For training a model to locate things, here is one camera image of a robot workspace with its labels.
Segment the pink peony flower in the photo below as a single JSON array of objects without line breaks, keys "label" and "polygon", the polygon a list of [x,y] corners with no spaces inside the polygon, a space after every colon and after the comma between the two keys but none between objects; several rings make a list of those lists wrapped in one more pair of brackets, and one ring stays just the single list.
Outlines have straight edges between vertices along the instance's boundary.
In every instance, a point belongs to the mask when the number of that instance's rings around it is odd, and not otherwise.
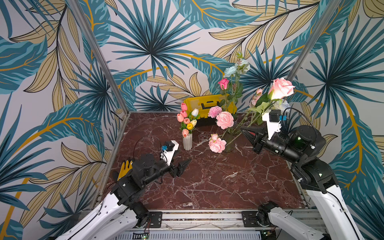
[{"label": "pink peony flower", "polygon": [[234,125],[234,117],[229,112],[221,112],[216,116],[217,126],[222,130],[231,128]]}]

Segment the low pink peony stem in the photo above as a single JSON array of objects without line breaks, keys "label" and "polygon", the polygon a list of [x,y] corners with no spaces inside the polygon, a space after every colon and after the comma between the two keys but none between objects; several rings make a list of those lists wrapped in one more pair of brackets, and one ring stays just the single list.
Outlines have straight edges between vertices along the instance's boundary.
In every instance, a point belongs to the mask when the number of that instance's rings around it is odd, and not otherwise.
[{"label": "low pink peony stem", "polygon": [[214,153],[222,153],[226,148],[227,142],[219,138],[218,134],[212,134],[209,139],[209,148]]}]

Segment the double pink peony stem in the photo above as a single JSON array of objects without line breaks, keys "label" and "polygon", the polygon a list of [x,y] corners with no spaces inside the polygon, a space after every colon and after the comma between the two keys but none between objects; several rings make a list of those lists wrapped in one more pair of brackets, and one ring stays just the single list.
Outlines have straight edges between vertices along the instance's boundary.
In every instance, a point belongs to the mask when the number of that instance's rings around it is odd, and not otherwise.
[{"label": "double pink peony stem", "polygon": [[261,109],[261,112],[260,112],[260,113],[259,113],[259,112],[254,112],[254,111],[251,111],[251,110],[250,110],[250,108],[255,108],[255,107],[256,107],[256,104],[257,104],[259,98],[260,98],[262,95],[263,95],[263,89],[258,88],[258,89],[255,91],[253,97],[252,97],[251,100],[250,100],[249,107],[247,108],[247,113],[250,114],[250,118],[251,118],[250,122],[254,121],[255,118],[256,118],[258,115],[264,113],[264,110],[263,110],[263,109]]}]

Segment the light pink rose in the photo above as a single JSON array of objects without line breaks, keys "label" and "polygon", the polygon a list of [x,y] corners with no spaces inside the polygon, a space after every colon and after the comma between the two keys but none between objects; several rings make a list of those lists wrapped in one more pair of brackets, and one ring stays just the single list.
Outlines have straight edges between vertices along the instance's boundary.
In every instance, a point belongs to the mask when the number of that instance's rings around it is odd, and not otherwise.
[{"label": "light pink rose", "polygon": [[[266,93],[263,92],[263,95],[259,98],[256,107],[250,108],[250,110],[259,113],[261,112],[261,109],[264,110],[264,113],[267,110],[274,110],[274,103],[278,100],[284,100],[284,98],[291,96],[294,93],[294,90],[295,86],[291,81],[285,80],[284,78],[277,78],[273,80],[270,89]],[[252,125],[260,126],[263,123],[263,114],[258,115],[254,121],[250,122],[250,114],[246,113],[244,118],[236,127],[233,126],[229,129],[225,129],[225,131],[235,130],[237,132],[236,138],[238,138],[241,135],[241,127],[250,127]]]}]

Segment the pink carnation flower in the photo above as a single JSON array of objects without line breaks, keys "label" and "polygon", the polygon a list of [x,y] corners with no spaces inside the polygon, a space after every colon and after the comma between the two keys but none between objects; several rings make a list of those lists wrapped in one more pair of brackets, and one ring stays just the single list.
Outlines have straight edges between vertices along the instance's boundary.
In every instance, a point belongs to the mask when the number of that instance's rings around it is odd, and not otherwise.
[{"label": "pink carnation flower", "polygon": [[208,113],[208,117],[215,119],[223,109],[220,106],[211,107]]}]

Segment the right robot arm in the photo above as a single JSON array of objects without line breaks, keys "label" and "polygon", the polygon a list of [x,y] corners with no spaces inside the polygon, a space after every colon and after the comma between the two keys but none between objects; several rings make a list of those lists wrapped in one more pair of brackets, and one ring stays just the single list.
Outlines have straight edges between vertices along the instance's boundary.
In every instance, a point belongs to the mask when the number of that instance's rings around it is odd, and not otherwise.
[{"label": "right robot arm", "polygon": [[291,173],[315,203],[327,232],[311,228],[272,201],[260,205],[256,216],[244,216],[244,221],[263,227],[279,227],[296,240],[363,239],[343,199],[335,173],[317,156],[326,140],[316,128],[299,126],[288,139],[281,138],[277,132],[269,137],[266,127],[243,127],[242,133],[253,145],[255,153],[267,150],[291,163]]}]

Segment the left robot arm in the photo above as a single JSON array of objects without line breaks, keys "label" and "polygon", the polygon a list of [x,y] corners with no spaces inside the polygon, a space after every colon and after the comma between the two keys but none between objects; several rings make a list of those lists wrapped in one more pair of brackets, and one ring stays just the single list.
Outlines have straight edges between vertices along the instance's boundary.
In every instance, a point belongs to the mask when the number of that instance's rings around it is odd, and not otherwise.
[{"label": "left robot arm", "polygon": [[149,211],[140,198],[146,187],[166,174],[180,177],[189,163],[187,159],[176,166],[156,160],[152,154],[142,155],[102,202],[58,239],[110,240],[126,230],[144,226],[149,221]]}]

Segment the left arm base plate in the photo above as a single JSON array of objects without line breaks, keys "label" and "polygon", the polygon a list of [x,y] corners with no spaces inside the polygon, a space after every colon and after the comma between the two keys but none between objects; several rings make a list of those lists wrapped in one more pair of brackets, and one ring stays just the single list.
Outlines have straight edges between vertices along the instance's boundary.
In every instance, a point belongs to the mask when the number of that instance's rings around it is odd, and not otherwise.
[{"label": "left arm base plate", "polygon": [[163,212],[147,212],[142,216],[139,216],[136,228],[161,228],[163,220]]}]

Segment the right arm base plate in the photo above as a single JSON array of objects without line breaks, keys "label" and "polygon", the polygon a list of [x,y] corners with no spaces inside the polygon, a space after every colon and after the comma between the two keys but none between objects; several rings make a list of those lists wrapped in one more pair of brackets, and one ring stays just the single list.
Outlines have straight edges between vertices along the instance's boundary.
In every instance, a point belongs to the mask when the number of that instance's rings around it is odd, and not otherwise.
[{"label": "right arm base plate", "polygon": [[245,228],[252,227],[272,227],[269,215],[264,211],[243,211],[241,212],[242,220]]}]

